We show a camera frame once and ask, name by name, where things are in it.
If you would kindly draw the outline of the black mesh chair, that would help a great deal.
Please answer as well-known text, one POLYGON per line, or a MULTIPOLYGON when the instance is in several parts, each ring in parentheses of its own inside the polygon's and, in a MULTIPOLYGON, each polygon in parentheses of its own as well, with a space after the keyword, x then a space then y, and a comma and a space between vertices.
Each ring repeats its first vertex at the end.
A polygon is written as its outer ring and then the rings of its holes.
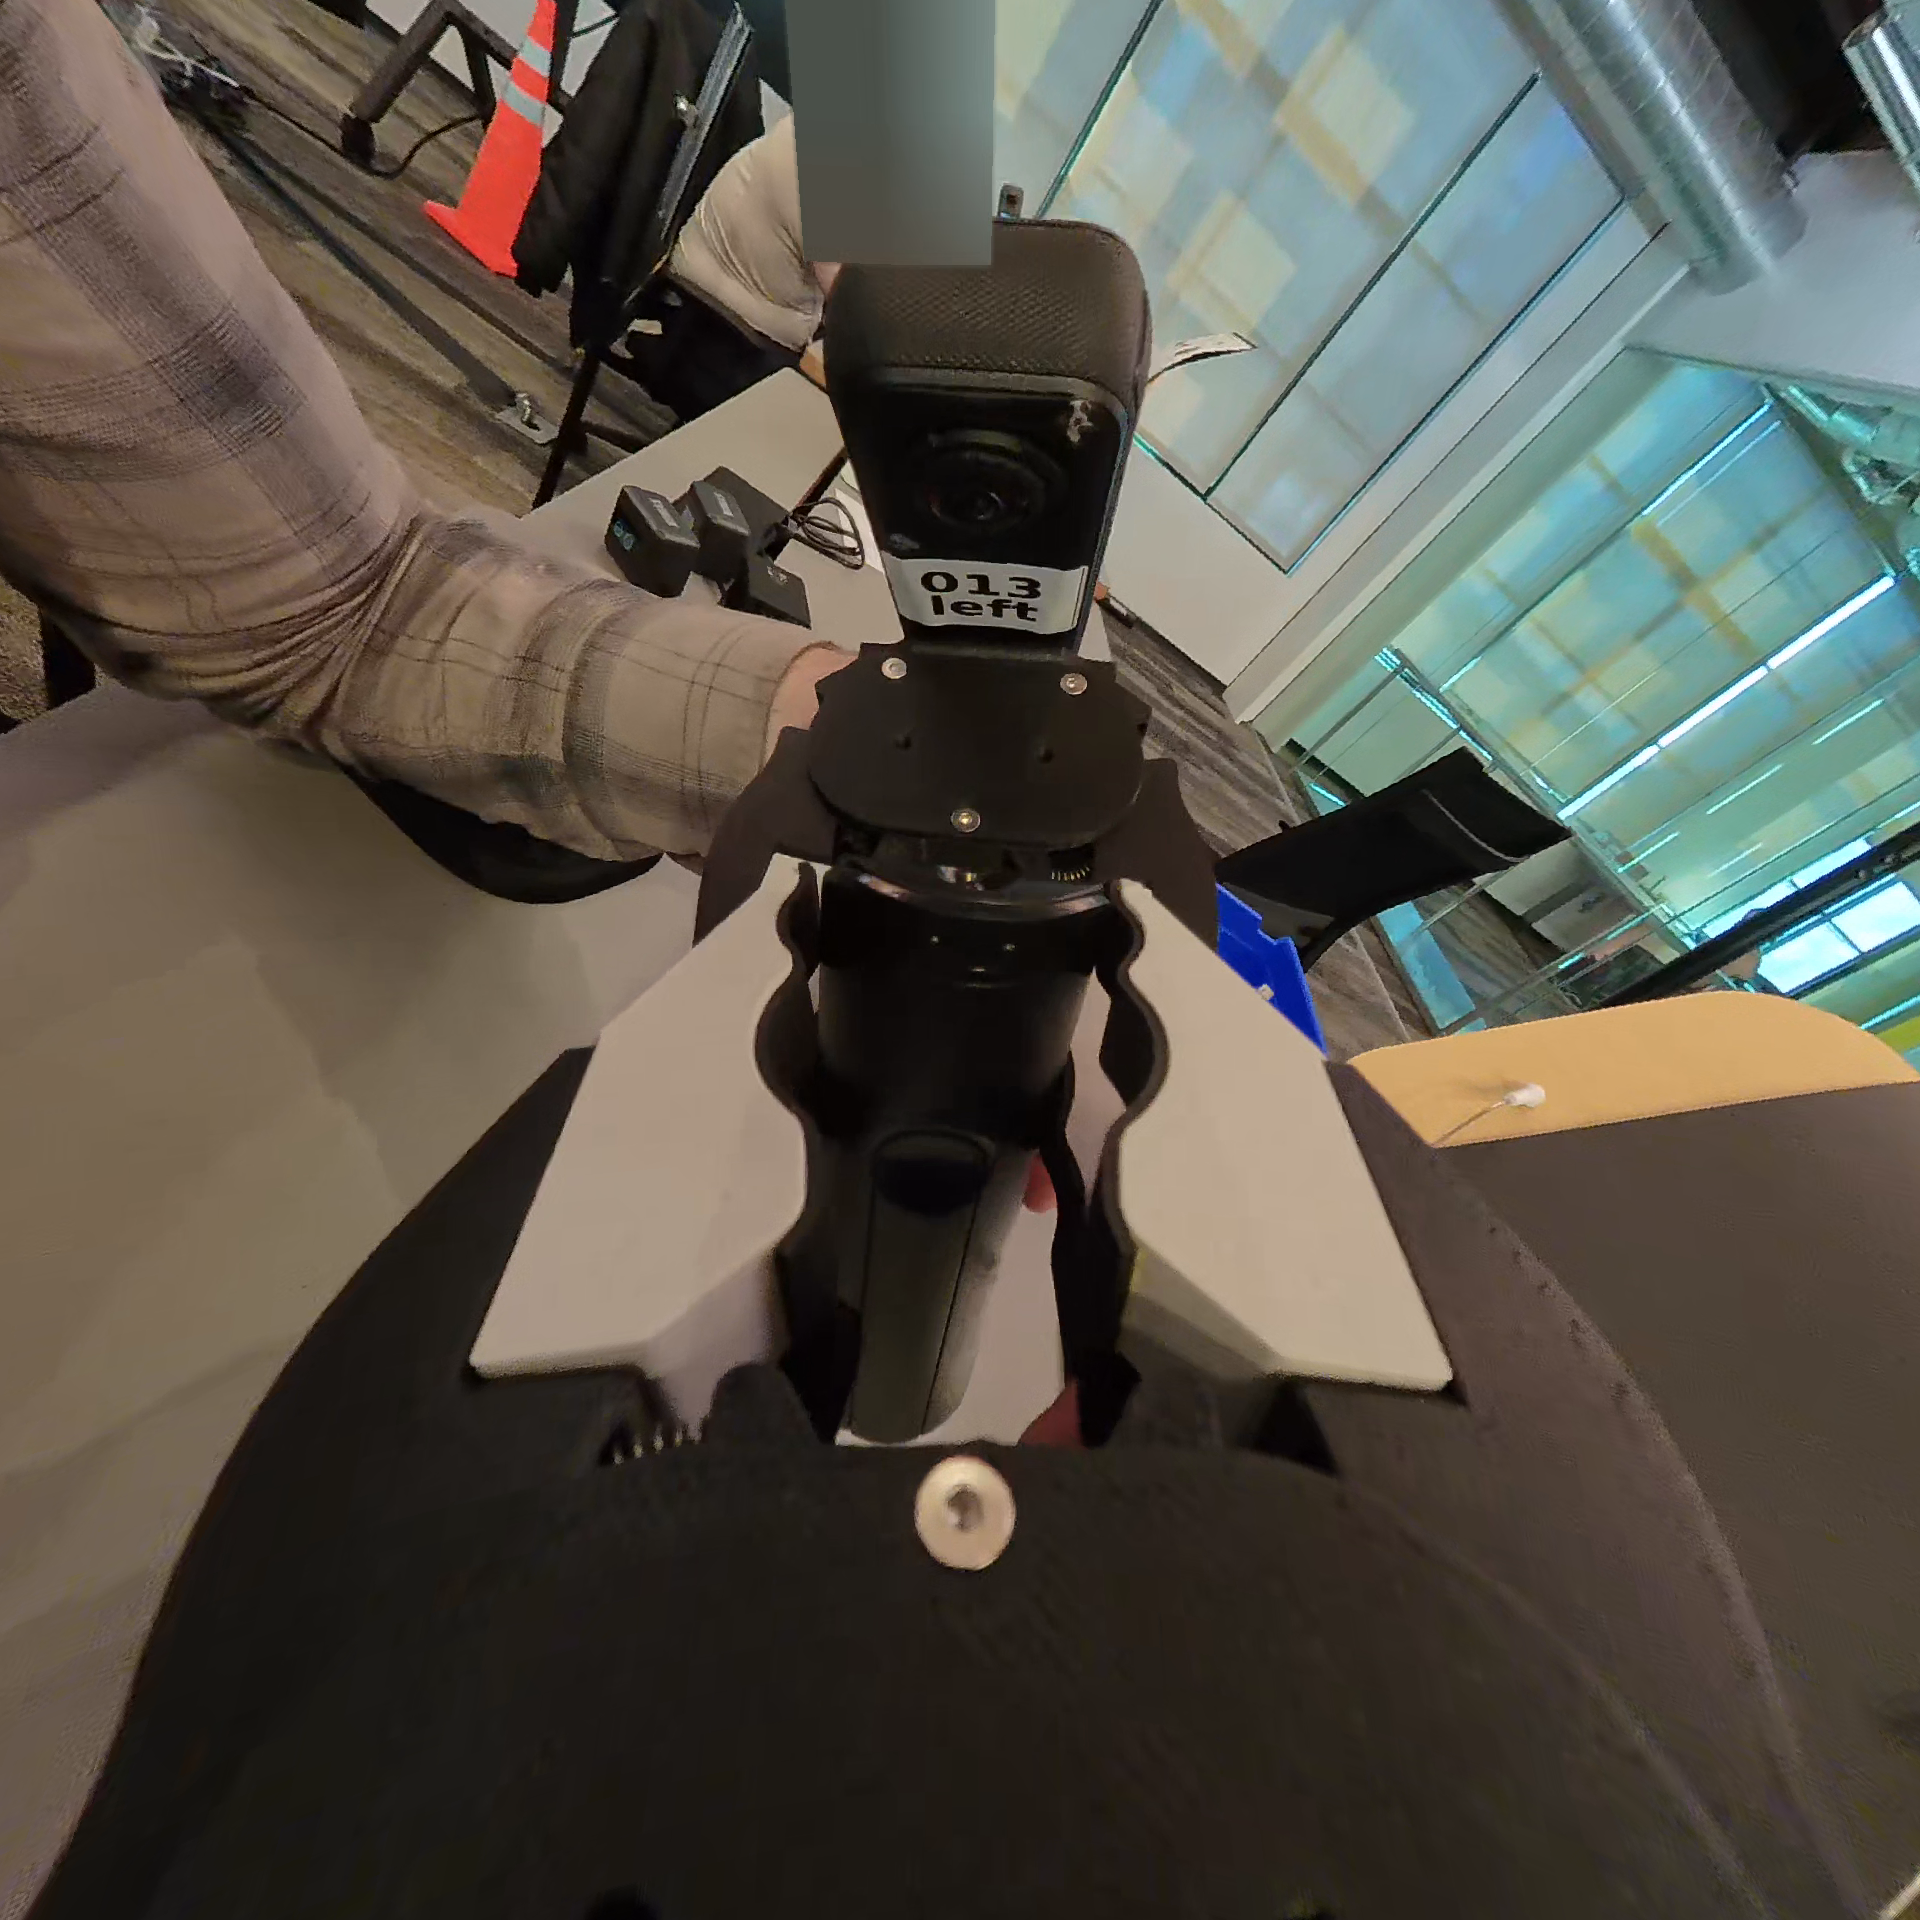
POLYGON ((1572 826, 1509 793, 1470 747, 1216 859, 1216 880, 1312 968, 1388 909, 1499 874, 1572 826))

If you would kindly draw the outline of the silver ceiling duct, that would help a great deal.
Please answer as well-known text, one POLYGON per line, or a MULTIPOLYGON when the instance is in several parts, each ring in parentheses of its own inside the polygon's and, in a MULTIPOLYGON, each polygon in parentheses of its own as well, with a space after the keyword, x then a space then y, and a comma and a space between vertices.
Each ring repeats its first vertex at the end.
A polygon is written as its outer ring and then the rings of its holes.
POLYGON ((1897 6, 1842 0, 1499 0, 1644 228, 1693 286, 1740 293, 1806 234, 1812 157, 1891 157, 1851 51, 1897 6))

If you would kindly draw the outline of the black remote control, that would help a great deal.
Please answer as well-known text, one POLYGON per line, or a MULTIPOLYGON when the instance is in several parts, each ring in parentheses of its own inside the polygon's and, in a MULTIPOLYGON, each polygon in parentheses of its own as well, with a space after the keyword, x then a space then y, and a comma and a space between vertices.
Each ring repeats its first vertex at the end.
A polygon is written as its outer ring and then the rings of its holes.
POLYGON ((975 1380, 1027 1171, 1064 1127, 1101 888, 934 894, 825 872, 788 1378, 824 1440, 922 1443, 975 1380))

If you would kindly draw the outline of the blue plastic bin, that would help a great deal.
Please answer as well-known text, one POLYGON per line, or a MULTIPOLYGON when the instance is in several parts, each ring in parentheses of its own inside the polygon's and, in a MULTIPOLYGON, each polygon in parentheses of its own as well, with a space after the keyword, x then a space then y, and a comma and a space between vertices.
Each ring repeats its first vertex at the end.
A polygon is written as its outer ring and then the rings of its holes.
POLYGON ((1216 955, 1326 1057, 1294 944, 1269 932, 1259 910, 1227 887, 1216 887, 1216 955))

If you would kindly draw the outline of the orange traffic cone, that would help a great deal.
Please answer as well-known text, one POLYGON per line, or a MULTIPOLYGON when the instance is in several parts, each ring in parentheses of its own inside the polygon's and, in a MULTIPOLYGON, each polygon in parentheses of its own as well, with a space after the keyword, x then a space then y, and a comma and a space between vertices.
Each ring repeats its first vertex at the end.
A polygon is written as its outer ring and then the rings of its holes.
POLYGON ((515 51, 499 100, 488 119, 458 205, 422 211, 446 228, 476 264, 499 279, 519 273, 519 228, 541 181, 541 151, 558 113, 563 57, 569 49, 575 6, 541 0, 515 51))

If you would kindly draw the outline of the person's left forearm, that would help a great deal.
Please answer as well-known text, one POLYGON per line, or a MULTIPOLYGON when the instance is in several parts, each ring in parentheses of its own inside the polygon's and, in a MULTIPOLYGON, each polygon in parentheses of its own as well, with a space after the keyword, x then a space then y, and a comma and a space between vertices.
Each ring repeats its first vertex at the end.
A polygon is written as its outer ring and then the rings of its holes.
POLYGON ((595 861, 851 664, 430 505, 101 6, 0 8, 0 559, 101 677, 595 861))

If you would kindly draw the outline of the black office chair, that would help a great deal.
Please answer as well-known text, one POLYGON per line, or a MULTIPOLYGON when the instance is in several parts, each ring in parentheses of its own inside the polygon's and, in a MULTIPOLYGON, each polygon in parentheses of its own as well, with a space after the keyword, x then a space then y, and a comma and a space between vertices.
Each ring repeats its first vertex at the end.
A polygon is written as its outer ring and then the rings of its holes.
POLYGON ((718 168, 760 129, 758 28, 745 6, 620 6, 600 51, 541 151, 515 279, 569 286, 575 374, 536 505, 590 439, 600 369, 626 369, 624 338, 667 270, 677 234, 718 168))

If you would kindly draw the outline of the black backdrop board stand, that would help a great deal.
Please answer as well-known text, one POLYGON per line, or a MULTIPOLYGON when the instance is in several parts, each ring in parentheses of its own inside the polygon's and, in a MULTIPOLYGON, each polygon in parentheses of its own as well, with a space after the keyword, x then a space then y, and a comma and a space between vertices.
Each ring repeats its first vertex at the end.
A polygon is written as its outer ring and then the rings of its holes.
POLYGON ((1784 1666, 1867 1902, 1917 1879, 1917 1067, 1700 992, 1352 1072, 1566 1281, 1661 1413, 1784 1666))

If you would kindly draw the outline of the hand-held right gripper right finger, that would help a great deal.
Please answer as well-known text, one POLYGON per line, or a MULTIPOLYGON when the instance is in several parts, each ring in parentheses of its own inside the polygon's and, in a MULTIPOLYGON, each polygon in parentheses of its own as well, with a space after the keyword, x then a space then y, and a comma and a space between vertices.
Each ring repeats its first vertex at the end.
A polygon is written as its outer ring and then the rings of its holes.
POLYGON ((1076 1371, 1452 1385, 1331 1067, 1145 887, 1114 887, 1058 1177, 1076 1371))

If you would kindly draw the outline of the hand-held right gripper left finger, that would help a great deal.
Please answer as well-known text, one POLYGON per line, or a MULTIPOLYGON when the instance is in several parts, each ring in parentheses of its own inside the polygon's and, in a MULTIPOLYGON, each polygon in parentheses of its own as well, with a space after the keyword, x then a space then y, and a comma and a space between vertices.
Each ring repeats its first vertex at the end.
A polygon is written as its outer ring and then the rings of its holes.
POLYGON ((600 1029, 476 1327, 481 1380, 626 1365, 667 1413, 707 1413, 731 1365, 773 1360, 806 1127, 758 1036, 806 901, 813 872, 770 872, 600 1029))

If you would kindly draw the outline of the black power adapter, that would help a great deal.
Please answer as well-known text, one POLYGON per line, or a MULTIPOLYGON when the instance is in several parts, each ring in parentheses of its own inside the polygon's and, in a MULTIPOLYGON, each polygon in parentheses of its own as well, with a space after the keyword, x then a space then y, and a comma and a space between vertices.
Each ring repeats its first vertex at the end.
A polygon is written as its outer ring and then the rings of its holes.
POLYGON ((790 510, 735 470, 712 470, 672 499, 648 486, 620 486, 605 559, 620 578, 648 599, 680 599, 690 578, 705 578, 727 609, 808 630, 806 578, 780 562, 790 533, 790 510))

